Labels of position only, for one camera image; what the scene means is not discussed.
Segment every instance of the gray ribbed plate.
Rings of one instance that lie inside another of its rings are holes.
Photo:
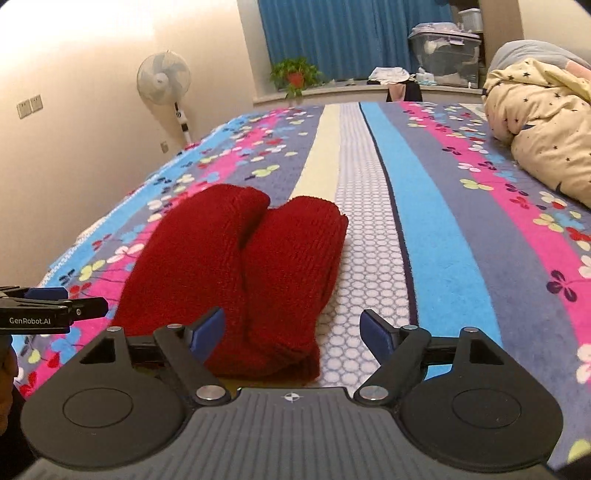
[[[160,453],[112,471],[69,471],[47,460],[23,480],[550,480],[543,467],[462,472],[422,454],[391,415],[352,403],[341,388],[243,389],[201,408]]]

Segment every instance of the fan pole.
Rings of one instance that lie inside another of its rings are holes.
[[[176,110],[177,120],[181,124],[181,129],[183,129],[183,135],[185,136],[185,141],[187,145],[193,143],[191,140],[191,135],[189,134],[189,126],[187,125],[187,117],[185,116],[184,112],[178,107],[178,102],[174,103],[174,109]]]

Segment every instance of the red flower pot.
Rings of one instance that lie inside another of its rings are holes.
[[[295,88],[304,88],[304,74],[302,72],[288,74],[287,81]]]

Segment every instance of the hand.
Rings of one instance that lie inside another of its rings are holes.
[[[17,375],[17,354],[10,348],[0,368],[0,436],[8,427],[8,414],[12,408],[12,386]]]

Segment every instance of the crosshair logo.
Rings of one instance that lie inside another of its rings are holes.
[[[286,399],[288,402],[293,403],[295,401],[298,401],[302,397],[295,392],[290,392],[287,395],[283,396],[283,398]]]

